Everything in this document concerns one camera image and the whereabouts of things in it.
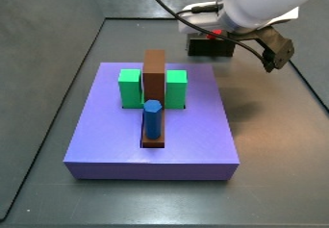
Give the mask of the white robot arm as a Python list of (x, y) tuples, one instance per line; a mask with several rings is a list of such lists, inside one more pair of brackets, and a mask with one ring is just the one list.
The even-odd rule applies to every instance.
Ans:
[(204, 30), (243, 35), (272, 23), (298, 17), (308, 0), (215, 0), (181, 9), (180, 18)]

